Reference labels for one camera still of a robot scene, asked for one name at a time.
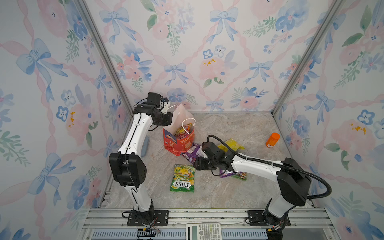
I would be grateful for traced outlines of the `purple Fox's candy bag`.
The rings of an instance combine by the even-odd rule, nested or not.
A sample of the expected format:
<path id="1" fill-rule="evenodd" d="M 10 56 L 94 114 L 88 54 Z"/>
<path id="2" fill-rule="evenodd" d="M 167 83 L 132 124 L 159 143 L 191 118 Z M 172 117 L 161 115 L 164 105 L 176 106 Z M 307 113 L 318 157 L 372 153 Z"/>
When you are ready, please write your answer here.
<path id="1" fill-rule="evenodd" d="M 230 177 L 230 176 L 236 175 L 237 173 L 238 172 L 233 172 L 233 171 L 229 171 L 229 170 L 222 170 L 222 169 L 220 169 L 219 177 L 220 178 L 226 178 L 226 177 Z"/>

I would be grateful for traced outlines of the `purple snack packet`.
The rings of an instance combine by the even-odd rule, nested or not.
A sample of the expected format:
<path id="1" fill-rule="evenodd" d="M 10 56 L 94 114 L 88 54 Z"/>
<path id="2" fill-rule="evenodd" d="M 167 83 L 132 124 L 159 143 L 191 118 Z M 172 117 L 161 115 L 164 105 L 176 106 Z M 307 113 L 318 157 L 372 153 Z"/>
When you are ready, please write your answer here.
<path id="1" fill-rule="evenodd" d="M 182 153 L 182 156 L 192 164 L 194 164 L 199 157 L 207 158 L 202 150 L 202 146 L 196 143 L 193 143 L 187 152 Z"/>

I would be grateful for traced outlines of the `yellow snack packet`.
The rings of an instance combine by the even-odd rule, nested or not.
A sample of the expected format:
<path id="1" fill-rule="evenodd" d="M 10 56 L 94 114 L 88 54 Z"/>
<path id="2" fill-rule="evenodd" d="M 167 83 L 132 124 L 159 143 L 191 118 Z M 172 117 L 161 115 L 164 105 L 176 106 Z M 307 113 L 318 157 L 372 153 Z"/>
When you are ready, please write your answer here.
<path id="1" fill-rule="evenodd" d="M 227 141 L 225 141 L 225 143 L 231 148 L 233 149 L 234 151 L 238 151 L 238 150 L 244 150 L 245 147 L 241 146 L 238 142 L 236 142 L 235 140 L 233 139 L 229 139 Z M 228 151 L 228 148 L 225 147 L 223 144 L 220 144 L 218 145 L 218 148 L 223 150 L 224 152 L 227 152 Z"/>

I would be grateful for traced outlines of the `orange pink Fox's candy bag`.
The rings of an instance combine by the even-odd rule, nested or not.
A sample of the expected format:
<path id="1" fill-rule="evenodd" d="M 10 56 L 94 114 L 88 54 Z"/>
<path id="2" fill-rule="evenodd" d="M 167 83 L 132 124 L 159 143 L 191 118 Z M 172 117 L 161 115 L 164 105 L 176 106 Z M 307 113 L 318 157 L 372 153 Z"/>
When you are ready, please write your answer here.
<path id="1" fill-rule="evenodd" d="M 192 123 L 189 123 L 187 125 L 183 125 L 180 128 L 177 129 L 175 133 L 175 137 L 178 140 L 184 139 L 188 137 L 194 130 L 194 125 Z"/>

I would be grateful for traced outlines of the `red paper gift bag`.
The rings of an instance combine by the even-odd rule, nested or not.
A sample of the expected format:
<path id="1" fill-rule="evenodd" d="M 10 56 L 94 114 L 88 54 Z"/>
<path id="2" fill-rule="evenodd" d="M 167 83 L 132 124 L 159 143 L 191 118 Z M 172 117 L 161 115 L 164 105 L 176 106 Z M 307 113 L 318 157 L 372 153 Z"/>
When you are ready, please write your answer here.
<path id="1" fill-rule="evenodd" d="M 173 111 L 171 120 L 171 125 L 163 127 L 164 147 L 179 156 L 187 152 L 194 143 L 196 119 L 180 104 Z"/>

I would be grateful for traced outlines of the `green nut snack packet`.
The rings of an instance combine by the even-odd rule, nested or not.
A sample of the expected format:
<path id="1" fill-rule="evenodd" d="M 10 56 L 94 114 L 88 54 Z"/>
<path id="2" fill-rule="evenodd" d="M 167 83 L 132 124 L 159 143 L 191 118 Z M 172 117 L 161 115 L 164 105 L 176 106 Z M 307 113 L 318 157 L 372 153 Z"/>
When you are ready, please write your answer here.
<path id="1" fill-rule="evenodd" d="M 235 174 L 232 175 L 232 177 L 234 177 L 234 178 L 236 178 L 236 179 L 243 180 L 243 181 L 246 181 L 246 180 L 247 180 L 247 174 L 246 174 L 246 173 L 243 173 L 243 172 L 235 173 Z"/>

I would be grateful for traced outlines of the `green Fox's candy bag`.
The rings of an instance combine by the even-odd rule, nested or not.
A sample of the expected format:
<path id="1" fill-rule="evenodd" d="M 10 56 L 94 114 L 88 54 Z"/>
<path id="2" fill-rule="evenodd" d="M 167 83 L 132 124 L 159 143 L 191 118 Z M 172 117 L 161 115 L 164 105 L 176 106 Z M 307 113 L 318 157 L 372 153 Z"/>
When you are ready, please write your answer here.
<path id="1" fill-rule="evenodd" d="M 194 193 L 195 168 L 191 165 L 175 164 L 170 191 Z"/>

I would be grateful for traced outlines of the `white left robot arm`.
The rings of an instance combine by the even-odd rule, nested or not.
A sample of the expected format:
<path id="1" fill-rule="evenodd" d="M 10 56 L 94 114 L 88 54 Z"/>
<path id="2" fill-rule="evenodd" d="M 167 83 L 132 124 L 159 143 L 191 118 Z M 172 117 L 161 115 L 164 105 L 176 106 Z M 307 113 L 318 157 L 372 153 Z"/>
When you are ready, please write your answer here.
<path id="1" fill-rule="evenodd" d="M 134 211 L 146 213 L 153 205 L 144 181 L 147 167 L 141 159 L 148 131 L 152 126 L 169 126 L 173 114 L 168 112 L 169 100 L 159 104 L 145 102 L 135 107 L 133 123 L 122 146 L 109 155 L 109 163 L 115 182 L 124 187 L 134 202 Z"/>

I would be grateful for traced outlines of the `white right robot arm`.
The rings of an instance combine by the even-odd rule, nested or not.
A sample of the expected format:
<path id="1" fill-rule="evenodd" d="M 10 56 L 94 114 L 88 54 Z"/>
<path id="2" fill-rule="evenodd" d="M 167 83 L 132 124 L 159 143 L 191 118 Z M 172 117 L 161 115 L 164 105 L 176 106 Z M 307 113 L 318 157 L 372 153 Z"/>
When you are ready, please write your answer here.
<path id="1" fill-rule="evenodd" d="M 254 159 L 240 153 L 219 151 L 198 157 L 194 162 L 198 171 L 221 169 L 243 172 L 271 180 L 279 185 L 280 193 L 272 198 L 263 213 L 250 217 L 251 225 L 282 226 L 290 210 L 303 207 L 308 199 L 311 179 L 299 172 L 299 165 L 290 158 L 284 161 L 267 161 Z"/>

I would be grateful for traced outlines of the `orange bottle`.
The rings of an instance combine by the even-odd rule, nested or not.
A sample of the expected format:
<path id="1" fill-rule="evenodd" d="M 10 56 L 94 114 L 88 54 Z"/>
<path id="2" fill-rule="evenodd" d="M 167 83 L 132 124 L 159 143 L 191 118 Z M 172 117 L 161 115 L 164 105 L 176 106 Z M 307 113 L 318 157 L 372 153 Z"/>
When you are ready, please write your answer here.
<path id="1" fill-rule="evenodd" d="M 280 137 L 281 137 L 280 134 L 272 133 L 266 142 L 266 146 L 268 148 L 273 148 L 276 145 L 276 143 L 279 141 Z"/>

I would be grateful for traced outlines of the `grey calculator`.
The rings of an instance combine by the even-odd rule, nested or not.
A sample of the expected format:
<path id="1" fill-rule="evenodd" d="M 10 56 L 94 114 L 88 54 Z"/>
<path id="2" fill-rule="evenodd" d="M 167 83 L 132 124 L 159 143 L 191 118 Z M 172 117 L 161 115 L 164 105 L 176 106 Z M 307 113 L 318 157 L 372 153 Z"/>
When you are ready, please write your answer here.
<path id="1" fill-rule="evenodd" d="M 222 240 L 220 223 L 195 223 L 186 225 L 186 240 Z"/>

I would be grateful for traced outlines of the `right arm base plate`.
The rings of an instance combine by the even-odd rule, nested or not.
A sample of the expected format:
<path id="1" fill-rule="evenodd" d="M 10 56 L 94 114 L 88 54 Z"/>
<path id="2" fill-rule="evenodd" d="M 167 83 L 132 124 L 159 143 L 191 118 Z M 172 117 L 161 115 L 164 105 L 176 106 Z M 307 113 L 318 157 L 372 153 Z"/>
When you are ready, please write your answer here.
<path id="1" fill-rule="evenodd" d="M 246 223 L 251 226 L 268 226 L 271 228 L 291 226 L 288 213 L 289 211 L 287 211 L 283 217 L 278 218 L 267 210 L 249 210 L 247 211 L 248 217 L 246 218 Z"/>

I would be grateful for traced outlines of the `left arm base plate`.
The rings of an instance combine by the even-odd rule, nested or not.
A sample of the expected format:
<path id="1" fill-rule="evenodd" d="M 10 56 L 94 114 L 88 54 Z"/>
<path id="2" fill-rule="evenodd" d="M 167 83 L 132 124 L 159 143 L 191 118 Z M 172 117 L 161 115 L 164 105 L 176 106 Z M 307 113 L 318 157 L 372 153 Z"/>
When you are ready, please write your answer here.
<path id="1" fill-rule="evenodd" d="M 127 226 L 129 227 L 166 227 L 169 221 L 168 210 L 149 210 L 147 212 L 139 212 L 135 210 L 129 211 L 127 217 Z"/>

